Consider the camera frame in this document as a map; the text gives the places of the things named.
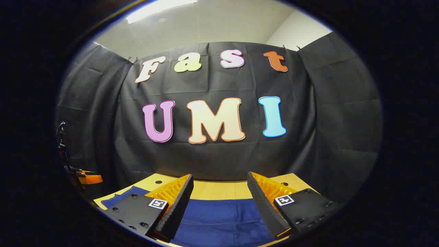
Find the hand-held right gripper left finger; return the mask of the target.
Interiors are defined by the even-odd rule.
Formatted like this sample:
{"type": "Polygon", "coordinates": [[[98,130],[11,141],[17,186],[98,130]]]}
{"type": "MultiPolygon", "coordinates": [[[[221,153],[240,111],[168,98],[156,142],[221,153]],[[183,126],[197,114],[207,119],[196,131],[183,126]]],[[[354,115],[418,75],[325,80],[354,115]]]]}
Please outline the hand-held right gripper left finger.
{"type": "Polygon", "coordinates": [[[169,242],[180,227],[192,191],[193,175],[188,174],[149,193],[129,189],[103,213],[138,235],[169,242]]]}

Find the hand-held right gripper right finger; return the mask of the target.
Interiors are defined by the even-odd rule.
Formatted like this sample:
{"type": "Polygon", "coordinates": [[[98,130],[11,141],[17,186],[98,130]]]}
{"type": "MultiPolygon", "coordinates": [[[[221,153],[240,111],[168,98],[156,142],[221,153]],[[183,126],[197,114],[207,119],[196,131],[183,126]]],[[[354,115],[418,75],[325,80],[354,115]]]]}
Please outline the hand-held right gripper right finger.
{"type": "Polygon", "coordinates": [[[311,188],[296,191],[254,172],[247,173],[247,186],[265,226],[276,239],[307,233],[338,211],[338,203],[311,188]]]}

